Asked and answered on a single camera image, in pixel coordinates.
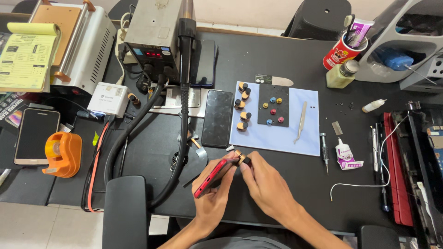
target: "red digital display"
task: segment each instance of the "red digital display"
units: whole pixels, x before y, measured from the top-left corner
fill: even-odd
[[[152,57],[152,58],[162,58],[162,55],[160,53],[152,53],[152,52],[146,52],[146,56]]]

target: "person's right hand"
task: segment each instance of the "person's right hand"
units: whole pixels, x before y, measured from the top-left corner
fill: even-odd
[[[248,157],[252,167],[242,163],[240,169],[251,197],[265,214],[287,227],[297,219],[303,207],[294,200],[283,177],[258,152]]]

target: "yellow notepad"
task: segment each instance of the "yellow notepad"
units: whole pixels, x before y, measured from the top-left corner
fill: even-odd
[[[13,34],[0,57],[0,92],[49,92],[61,32],[53,23],[8,23]]]

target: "precision screwdriver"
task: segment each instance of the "precision screwdriver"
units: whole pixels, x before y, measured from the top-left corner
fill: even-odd
[[[320,133],[320,137],[322,138],[322,159],[326,164],[326,172],[329,175],[328,170],[328,161],[329,161],[329,152],[328,147],[326,146],[326,133]]]

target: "toothpaste tube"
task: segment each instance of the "toothpaste tube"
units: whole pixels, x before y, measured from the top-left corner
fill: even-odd
[[[344,144],[340,138],[338,138],[338,145],[335,146],[335,151],[337,152],[337,162],[342,170],[355,169],[363,166],[363,161],[355,161],[349,145]]]
[[[358,47],[365,37],[368,30],[375,24],[373,21],[365,21],[356,18],[352,24],[351,30],[355,30],[354,33],[350,35],[349,46],[354,48]]]

